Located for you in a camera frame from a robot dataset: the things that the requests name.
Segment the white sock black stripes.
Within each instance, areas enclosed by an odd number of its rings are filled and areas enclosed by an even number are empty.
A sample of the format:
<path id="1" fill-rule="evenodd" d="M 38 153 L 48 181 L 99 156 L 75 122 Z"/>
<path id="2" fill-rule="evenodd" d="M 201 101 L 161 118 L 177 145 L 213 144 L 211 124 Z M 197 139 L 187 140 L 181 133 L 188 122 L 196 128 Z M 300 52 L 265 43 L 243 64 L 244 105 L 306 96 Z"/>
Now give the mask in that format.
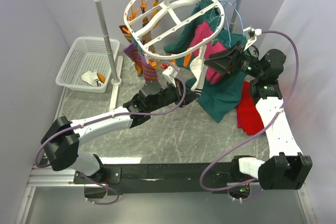
<path id="1" fill-rule="evenodd" d="M 96 82 L 96 78 L 97 78 L 97 72 L 92 72 L 92 71 L 87 71 L 85 72 L 82 76 L 81 76 L 81 79 L 90 84 L 91 86 L 93 87 L 101 87 L 101 86 L 98 86 L 97 85 L 97 82 Z"/>

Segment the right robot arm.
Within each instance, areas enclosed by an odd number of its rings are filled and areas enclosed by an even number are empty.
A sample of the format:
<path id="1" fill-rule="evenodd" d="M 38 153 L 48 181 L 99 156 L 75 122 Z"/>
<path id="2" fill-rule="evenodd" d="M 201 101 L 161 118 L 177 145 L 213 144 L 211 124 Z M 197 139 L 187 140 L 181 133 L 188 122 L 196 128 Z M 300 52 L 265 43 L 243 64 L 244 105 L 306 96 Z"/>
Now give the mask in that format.
<path id="1" fill-rule="evenodd" d="M 206 66 L 222 76 L 240 70 L 253 77 L 250 95 L 264 129 L 251 139 L 267 135 L 269 159 L 263 162 L 252 156 L 239 156 L 232 160 L 230 175 L 238 182 L 250 176 L 250 181 L 258 181 L 264 190 L 298 190 L 312 168 L 312 159 L 303 155 L 284 111 L 287 101 L 281 94 L 278 77 L 285 61 L 286 55 L 278 49 L 270 49 L 258 59 L 244 54 L 238 46 L 211 54 L 205 61 Z"/>

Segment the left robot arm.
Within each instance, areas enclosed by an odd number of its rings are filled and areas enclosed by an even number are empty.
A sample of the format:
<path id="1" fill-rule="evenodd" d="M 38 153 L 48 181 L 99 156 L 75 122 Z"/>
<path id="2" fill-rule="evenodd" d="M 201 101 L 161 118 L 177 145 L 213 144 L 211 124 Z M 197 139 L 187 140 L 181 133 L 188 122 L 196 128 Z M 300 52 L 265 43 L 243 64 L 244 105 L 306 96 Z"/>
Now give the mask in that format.
<path id="1" fill-rule="evenodd" d="M 147 82 L 130 101 L 107 113 L 82 120 L 70 121 L 65 116 L 55 119 L 41 141 L 49 165 L 56 172 L 71 167 L 84 172 L 91 182 L 101 182 L 105 170 L 99 159 L 80 154 L 80 145 L 110 132 L 139 126 L 170 104 L 182 108 L 202 93 L 201 89 L 188 88 L 179 79 L 174 81 L 166 88 L 157 81 Z"/>

